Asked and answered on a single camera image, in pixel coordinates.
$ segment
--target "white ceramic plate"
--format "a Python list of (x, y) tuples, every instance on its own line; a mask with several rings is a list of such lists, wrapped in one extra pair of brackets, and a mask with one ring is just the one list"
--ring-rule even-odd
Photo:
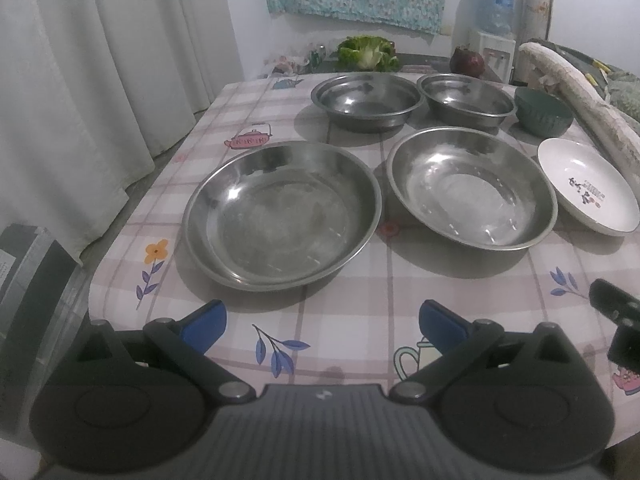
[(610, 236), (624, 236), (638, 227), (640, 210), (633, 191), (593, 148), (547, 139), (538, 148), (538, 160), (560, 203), (587, 227)]

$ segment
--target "lettuce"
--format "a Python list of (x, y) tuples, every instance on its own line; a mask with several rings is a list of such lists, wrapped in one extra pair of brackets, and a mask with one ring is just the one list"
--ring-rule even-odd
[(338, 62), (346, 68), (389, 72), (400, 63), (391, 42), (379, 36), (354, 36), (338, 45)]

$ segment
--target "screw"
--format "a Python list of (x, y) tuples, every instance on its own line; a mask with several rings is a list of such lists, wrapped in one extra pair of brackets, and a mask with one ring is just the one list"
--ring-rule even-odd
[(396, 384), (394, 391), (399, 397), (417, 400), (427, 393), (427, 388), (425, 388), (423, 384), (416, 383), (415, 381), (404, 381)]
[(218, 391), (220, 392), (220, 395), (228, 399), (242, 399), (251, 391), (251, 388), (247, 383), (229, 381), (228, 383), (222, 384), (218, 388)]

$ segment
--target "checkered tablecloth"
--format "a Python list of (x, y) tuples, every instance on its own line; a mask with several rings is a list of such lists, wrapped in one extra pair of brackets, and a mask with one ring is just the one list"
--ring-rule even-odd
[[(640, 380), (607, 360), (616, 327), (587, 299), (596, 278), (640, 294), (639, 235), (606, 237), (561, 210), (553, 232), (528, 251), (491, 253), (450, 242), (417, 222), (384, 176), (393, 144), (435, 124), (428, 110), (415, 113), (395, 135), (350, 133), (329, 124), (311, 103), (311, 90), (325, 78), (226, 86), (100, 264), (91, 284), (92, 318), (107, 319), (116, 330), (139, 329), (157, 317), (180, 319), (219, 298), (225, 323), (207, 355), (258, 392), (267, 383), (380, 383), (388, 390), (404, 372), (415, 372), (418, 362), (424, 366), (434, 358), (417, 321), (426, 299), (468, 320), (493, 319), (510, 331), (528, 332), (553, 321), (615, 407), (611, 443), (640, 431), (640, 395), (633, 394)], [(381, 226), (332, 279), (281, 293), (240, 292), (206, 278), (186, 253), (180, 222), (189, 197), (206, 175), (242, 153), (232, 149), (239, 142), (229, 141), (252, 130), (254, 139), (271, 135), (268, 142), (306, 139), (344, 147), (379, 178), (385, 199)], [(515, 118), (498, 136), (527, 155), (536, 153), (537, 140)], [(565, 136), (590, 144), (577, 121)]]

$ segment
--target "plastic container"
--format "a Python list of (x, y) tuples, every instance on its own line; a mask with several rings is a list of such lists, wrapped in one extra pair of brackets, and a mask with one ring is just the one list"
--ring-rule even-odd
[(513, 23), (513, 0), (480, 0), (478, 5), (478, 27), (496, 36), (511, 33)]

